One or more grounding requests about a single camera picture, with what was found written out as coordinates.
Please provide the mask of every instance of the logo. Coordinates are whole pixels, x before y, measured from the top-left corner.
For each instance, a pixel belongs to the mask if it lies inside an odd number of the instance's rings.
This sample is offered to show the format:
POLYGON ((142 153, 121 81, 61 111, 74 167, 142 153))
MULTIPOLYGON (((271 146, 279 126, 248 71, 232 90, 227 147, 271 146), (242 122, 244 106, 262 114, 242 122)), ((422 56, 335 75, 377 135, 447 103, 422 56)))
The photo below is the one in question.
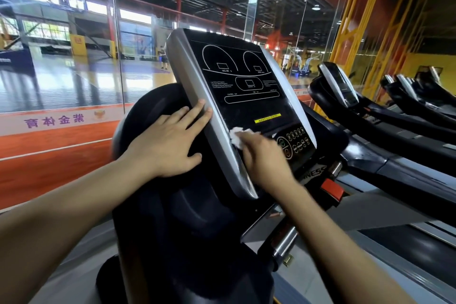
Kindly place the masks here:
POLYGON ((97 110, 97 111, 94 111, 94 115, 97 119, 101 120, 103 119, 103 117, 105 116, 106 114, 106 111, 105 110, 97 110))

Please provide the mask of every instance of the yellow warning label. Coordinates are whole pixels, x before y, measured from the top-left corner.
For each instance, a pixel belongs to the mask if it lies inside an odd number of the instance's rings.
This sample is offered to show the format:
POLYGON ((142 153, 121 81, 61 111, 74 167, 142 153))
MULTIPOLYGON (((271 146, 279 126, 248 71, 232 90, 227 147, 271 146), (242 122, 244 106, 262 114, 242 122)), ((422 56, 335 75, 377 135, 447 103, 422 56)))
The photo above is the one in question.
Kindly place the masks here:
POLYGON ((261 118, 261 119, 257 119, 255 120, 255 124, 258 124, 258 123, 261 123, 261 122, 264 122, 266 120, 270 120, 270 119, 274 119, 274 118, 277 118, 277 117, 281 117, 282 115, 280 113, 278 114, 275 114, 273 116, 269 116, 269 117, 264 117, 264 118, 261 118))

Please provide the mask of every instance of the right hand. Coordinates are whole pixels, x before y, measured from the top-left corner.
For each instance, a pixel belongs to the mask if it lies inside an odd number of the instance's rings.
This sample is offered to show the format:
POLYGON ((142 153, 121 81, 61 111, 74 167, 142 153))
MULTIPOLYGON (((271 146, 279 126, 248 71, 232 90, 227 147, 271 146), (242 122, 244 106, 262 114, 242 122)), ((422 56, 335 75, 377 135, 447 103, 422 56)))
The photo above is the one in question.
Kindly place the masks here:
POLYGON ((244 144, 244 164, 250 178, 274 195, 278 190, 296 183, 282 148, 274 140, 259 133, 237 133, 244 144))

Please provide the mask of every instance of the round button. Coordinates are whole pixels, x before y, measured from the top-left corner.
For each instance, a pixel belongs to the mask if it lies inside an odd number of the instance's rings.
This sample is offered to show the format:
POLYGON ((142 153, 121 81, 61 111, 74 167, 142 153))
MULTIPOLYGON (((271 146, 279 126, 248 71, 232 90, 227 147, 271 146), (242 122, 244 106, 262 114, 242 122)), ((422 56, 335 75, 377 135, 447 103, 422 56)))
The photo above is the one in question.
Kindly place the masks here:
POLYGON ((284 154, 285 154, 285 157, 290 160, 291 157, 293 156, 293 153, 287 148, 287 149, 284 149, 284 154))

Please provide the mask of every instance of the person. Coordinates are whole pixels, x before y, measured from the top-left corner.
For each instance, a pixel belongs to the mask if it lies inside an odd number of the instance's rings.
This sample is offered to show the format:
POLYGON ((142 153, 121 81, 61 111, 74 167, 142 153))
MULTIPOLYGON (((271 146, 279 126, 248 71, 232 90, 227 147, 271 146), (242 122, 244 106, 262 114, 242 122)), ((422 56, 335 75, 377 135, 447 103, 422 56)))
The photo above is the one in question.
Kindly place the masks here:
MULTIPOLYGON (((78 241, 155 177, 185 173, 202 161, 190 146, 212 115, 204 101, 160 116, 116 161, 0 215, 0 298, 28 303, 78 241)), ((240 133, 251 179, 294 221, 335 303, 407 304, 413 299, 345 234, 293 177, 282 149, 240 133)))
POLYGON ((165 49, 163 48, 163 46, 160 46, 159 54, 160 54, 160 58, 161 58, 161 68, 168 70, 168 56, 166 55, 166 52, 165 52, 165 49))

